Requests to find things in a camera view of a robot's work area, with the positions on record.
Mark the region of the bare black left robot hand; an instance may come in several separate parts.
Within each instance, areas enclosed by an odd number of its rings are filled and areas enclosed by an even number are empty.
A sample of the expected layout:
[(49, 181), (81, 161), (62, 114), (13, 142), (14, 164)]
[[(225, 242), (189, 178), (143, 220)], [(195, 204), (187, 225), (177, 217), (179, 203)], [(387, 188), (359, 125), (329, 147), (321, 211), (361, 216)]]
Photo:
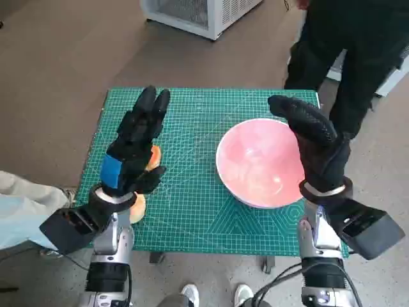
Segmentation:
[(102, 163), (100, 180), (104, 193), (121, 197), (128, 193), (149, 194), (160, 183), (166, 168), (146, 167), (152, 158), (153, 140), (163, 128), (171, 94), (157, 93), (154, 86), (143, 89), (133, 109), (127, 111), (109, 145)]

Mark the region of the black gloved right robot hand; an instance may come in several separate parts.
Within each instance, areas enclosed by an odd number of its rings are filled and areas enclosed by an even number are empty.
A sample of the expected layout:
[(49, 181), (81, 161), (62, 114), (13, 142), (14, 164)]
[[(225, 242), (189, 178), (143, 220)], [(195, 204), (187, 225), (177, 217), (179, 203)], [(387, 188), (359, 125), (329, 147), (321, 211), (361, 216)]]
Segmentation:
[(350, 138), (337, 132), (321, 110), (300, 99), (272, 95), (268, 105), (294, 133), (307, 183), (321, 193), (341, 187), (351, 152)]

